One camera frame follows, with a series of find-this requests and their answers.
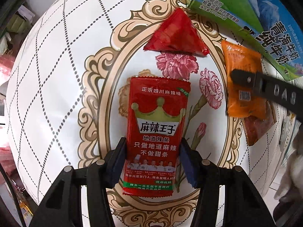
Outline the orange snack packet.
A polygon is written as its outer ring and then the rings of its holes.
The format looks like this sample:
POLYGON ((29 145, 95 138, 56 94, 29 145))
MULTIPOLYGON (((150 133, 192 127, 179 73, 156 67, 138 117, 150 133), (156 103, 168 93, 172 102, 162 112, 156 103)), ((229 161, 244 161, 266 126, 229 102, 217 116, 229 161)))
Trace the orange snack packet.
POLYGON ((253 94, 255 74, 262 72, 261 54, 226 40, 221 45, 226 63, 228 115, 265 119, 266 99, 253 94))

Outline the brown snack packet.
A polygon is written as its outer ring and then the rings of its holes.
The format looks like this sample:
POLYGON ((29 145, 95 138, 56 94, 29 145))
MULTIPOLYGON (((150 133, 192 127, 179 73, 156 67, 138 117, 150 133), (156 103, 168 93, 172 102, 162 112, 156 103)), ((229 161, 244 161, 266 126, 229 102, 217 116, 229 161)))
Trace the brown snack packet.
POLYGON ((266 102, 266 118, 259 119, 249 116, 241 119, 248 146, 253 146, 276 123, 276 114, 273 104, 266 102))

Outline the red spicy strip packet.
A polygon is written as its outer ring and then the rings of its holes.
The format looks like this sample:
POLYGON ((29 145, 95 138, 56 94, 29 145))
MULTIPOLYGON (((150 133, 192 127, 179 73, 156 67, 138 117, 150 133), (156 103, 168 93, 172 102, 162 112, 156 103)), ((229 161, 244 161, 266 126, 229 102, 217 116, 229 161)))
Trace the red spicy strip packet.
POLYGON ((190 91, 186 80, 131 78, 124 195, 172 196, 190 91))

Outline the white red snack packet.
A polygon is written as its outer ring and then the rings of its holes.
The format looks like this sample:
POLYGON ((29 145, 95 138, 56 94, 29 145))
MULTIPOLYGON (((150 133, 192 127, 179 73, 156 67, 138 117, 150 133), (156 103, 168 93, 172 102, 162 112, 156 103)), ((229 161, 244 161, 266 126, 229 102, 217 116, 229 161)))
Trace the white red snack packet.
POLYGON ((286 117, 283 119, 281 127, 281 135, 279 140, 279 147, 281 150, 281 166, 286 168, 287 160, 295 151, 293 147, 293 140, 299 131, 301 122, 297 120, 296 115, 291 111, 287 111, 286 117))

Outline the cardboard milk box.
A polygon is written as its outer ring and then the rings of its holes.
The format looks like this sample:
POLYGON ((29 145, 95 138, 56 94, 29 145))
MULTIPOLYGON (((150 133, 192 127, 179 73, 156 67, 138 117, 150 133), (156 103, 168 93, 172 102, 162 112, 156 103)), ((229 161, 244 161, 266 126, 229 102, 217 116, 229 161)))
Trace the cardboard milk box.
POLYGON ((243 38, 286 81, 302 76, 302 30, 280 0, 186 0, 186 5, 243 38))

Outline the small red triangular packet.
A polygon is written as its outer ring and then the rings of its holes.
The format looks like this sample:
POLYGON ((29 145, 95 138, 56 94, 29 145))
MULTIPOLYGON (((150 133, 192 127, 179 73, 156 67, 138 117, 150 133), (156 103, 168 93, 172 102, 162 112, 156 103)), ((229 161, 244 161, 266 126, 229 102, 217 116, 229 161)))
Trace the small red triangular packet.
POLYGON ((206 56, 209 49, 190 18, 177 8, 153 33, 144 50, 182 52, 206 56))

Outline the white patterned quilt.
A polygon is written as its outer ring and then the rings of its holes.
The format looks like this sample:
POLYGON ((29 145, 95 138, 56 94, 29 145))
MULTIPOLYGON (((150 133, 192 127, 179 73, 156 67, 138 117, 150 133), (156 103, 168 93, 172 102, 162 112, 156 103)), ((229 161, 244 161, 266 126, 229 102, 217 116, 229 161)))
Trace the white patterned quilt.
MULTIPOLYGON (((186 0, 56 0, 27 34, 5 102, 13 159, 38 205, 31 226, 281 225, 263 197, 281 165, 289 110, 266 99, 276 123, 248 146, 242 118, 227 113, 224 40, 256 51, 186 0), (143 49, 177 8, 207 45, 206 56, 143 49), (127 137, 133 77, 190 82, 182 138, 202 157, 199 189, 180 158, 172 196, 124 195, 124 168, 106 188, 105 156, 127 137)), ((261 66, 261 74, 292 85, 302 78, 286 81, 262 54, 261 66)))

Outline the pile of clothes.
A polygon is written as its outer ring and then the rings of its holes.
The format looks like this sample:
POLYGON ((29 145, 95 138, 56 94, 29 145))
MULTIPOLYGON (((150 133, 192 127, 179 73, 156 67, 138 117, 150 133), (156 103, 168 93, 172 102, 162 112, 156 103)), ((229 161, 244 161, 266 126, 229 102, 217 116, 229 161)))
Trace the pile of clothes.
POLYGON ((35 14, 21 5, 13 15, 1 36, 1 85, 6 82, 12 71, 14 61, 23 41, 32 28, 35 14))

